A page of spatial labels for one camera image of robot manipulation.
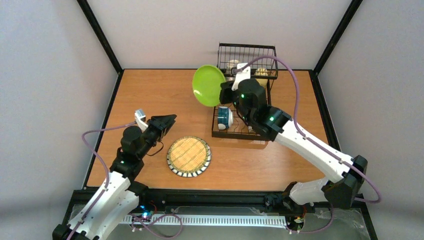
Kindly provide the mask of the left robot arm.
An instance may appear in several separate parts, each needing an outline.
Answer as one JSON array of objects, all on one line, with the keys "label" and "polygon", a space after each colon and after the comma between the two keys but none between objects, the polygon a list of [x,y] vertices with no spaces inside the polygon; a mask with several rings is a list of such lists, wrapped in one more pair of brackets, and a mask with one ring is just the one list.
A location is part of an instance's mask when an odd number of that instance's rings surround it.
[{"label": "left robot arm", "polygon": [[123,126],[120,147],[105,179],[83,209],[68,223],[58,224],[54,240],[105,240],[126,215],[146,201],[148,186],[135,179],[144,167],[143,158],[161,142],[176,122],[176,115],[146,119],[138,110],[135,121]]}]

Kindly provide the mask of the black wire dish rack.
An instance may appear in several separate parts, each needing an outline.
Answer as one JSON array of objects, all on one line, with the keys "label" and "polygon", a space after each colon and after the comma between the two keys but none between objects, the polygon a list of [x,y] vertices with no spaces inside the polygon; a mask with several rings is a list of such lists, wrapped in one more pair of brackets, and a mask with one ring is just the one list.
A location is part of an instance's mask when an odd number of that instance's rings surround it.
[{"label": "black wire dish rack", "polygon": [[[248,63],[255,58],[271,55],[277,55],[276,48],[272,45],[220,43],[217,51],[216,66],[222,71],[227,81],[232,81],[234,80],[234,75],[232,75],[232,72],[226,70],[226,62],[229,60],[238,60],[239,63]],[[263,88],[265,89],[267,103],[270,105],[272,103],[271,90],[274,81],[278,78],[279,64],[274,59],[264,58],[252,63],[250,68],[253,79],[265,78],[264,76],[255,75],[257,69],[265,68],[268,70],[268,83],[266,88]],[[233,113],[233,124],[227,130],[219,130],[218,128],[217,116],[219,107],[229,107]],[[240,112],[236,112],[236,107],[233,103],[215,106],[213,109],[211,136],[222,139],[264,141],[264,137],[255,133],[251,127],[245,124],[243,117]]]}]

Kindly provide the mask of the white bowl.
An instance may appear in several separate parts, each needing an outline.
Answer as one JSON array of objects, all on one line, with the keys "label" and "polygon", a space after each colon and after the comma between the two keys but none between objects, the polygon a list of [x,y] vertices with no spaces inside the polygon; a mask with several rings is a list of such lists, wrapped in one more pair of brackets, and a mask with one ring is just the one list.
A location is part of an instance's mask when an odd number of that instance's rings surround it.
[{"label": "white bowl", "polygon": [[219,106],[217,114],[217,126],[220,131],[228,130],[234,122],[233,112],[229,107]]}]

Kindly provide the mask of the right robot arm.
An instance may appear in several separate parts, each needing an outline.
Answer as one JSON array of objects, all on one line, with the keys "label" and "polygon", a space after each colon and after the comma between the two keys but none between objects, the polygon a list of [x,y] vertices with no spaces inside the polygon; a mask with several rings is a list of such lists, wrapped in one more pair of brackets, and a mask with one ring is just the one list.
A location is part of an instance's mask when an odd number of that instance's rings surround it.
[{"label": "right robot arm", "polygon": [[318,168],[325,177],[291,183],[285,190],[297,205],[328,202],[349,209],[362,187],[368,161],[344,154],[307,132],[286,112],[268,104],[266,90],[255,79],[219,85],[219,101],[232,103],[248,126],[267,141],[290,148]]}]

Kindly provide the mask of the green plate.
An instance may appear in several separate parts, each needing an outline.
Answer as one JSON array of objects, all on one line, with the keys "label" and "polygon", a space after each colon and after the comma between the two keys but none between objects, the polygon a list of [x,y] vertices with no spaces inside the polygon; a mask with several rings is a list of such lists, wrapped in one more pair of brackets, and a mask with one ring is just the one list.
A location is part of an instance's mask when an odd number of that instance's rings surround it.
[{"label": "green plate", "polygon": [[222,71],[214,65],[199,67],[192,78],[192,92],[196,100],[206,107],[220,104],[221,84],[226,82]]}]

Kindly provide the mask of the yellow ceramic mug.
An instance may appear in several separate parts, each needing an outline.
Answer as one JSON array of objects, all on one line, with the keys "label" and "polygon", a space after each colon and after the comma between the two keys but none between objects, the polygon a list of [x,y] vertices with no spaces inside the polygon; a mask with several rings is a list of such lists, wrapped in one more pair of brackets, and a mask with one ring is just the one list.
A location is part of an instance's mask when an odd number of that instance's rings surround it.
[{"label": "yellow ceramic mug", "polygon": [[268,84],[268,76],[269,76],[269,71],[266,68],[257,68],[255,73],[255,76],[260,76],[260,77],[264,77],[264,78],[256,78],[256,81],[264,88],[267,88],[267,84]]}]

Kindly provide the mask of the tall patterned ceramic cup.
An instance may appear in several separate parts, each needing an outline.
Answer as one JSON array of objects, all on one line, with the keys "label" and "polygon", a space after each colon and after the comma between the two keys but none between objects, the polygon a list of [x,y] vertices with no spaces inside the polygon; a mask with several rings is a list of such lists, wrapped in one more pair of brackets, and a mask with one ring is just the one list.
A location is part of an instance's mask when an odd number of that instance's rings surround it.
[{"label": "tall patterned ceramic cup", "polygon": [[226,70],[229,71],[230,73],[232,72],[233,68],[236,68],[237,65],[240,62],[237,59],[230,59],[228,62],[226,62],[225,66],[226,66]]}]

